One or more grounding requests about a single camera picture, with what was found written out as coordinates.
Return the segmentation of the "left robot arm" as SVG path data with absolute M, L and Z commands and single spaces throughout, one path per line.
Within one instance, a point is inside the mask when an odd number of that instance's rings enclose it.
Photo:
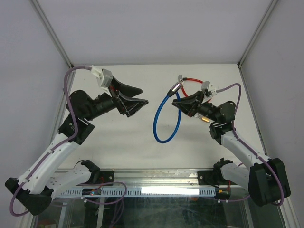
M 130 117 L 148 104 L 148 100 L 137 98 L 142 89 L 125 85 L 116 78 L 112 78 L 107 89 L 108 92 L 95 99 L 83 90 L 70 94 L 66 105 L 69 115 L 53 142 L 28 171 L 5 182 L 5 187 L 13 194 L 9 208 L 13 216 L 18 216 L 13 210 L 15 200 L 36 216 L 44 212 L 58 195 L 75 185 L 105 183 L 100 168 L 90 160 L 82 161 L 79 168 L 62 176 L 54 177 L 53 174 L 94 130 L 90 121 L 113 109 Z

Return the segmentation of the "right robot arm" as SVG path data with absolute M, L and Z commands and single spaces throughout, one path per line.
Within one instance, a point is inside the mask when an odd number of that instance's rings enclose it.
M 221 159 L 213 165 L 212 174 L 205 178 L 205 182 L 220 185 L 231 181 L 247 190 L 257 206 L 281 206 L 291 194 L 283 161 L 256 152 L 242 139 L 234 127 L 237 106 L 233 101 L 215 106 L 203 99 L 204 93 L 198 91 L 191 96 L 174 99 L 172 105 L 189 117 L 200 114 L 210 119 L 211 138 L 242 162 L 242 166 L 237 166 L 231 160 Z

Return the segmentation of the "blue cable lock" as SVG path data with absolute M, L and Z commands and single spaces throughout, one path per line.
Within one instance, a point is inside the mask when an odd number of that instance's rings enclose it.
M 180 124 L 182 113 L 177 110 L 175 114 L 170 114 L 171 101 L 173 99 L 180 100 L 179 94 L 182 85 L 176 82 L 167 92 L 159 106 L 156 109 L 153 123 L 152 123 L 152 134 L 156 142 L 160 144 L 166 144 L 170 142 L 177 134 Z

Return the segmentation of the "red cable lock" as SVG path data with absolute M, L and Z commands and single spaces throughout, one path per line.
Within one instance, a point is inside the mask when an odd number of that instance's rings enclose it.
M 202 80 L 199 80 L 199 79 L 196 79 L 196 78 L 183 77 L 182 75 L 179 75 L 179 76 L 178 76 L 178 80 L 192 81 L 192 82 L 197 82 L 197 83 L 200 83 L 200 84 L 203 83 Z M 186 91 L 185 91 L 185 89 L 184 89 L 183 86 L 181 87 L 181 91 L 182 91 L 182 93 L 183 93 L 183 95 L 184 95 L 185 97 L 188 97 L 188 94 L 186 93 Z

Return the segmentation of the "brass padlock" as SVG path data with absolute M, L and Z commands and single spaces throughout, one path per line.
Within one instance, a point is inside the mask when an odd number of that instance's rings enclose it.
M 202 116 L 202 115 L 195 115 L 194 116 L 195 118 L 198 118 L 198 119 L 200 119 L 200 120 L 202 120 L 203 122 L 205 122 L 205 123 L 213 123 L 213 121 L 212 120 L 210 120 L 209 118 L 207 118 L 207 117 L 205 117 L 205 116 Z

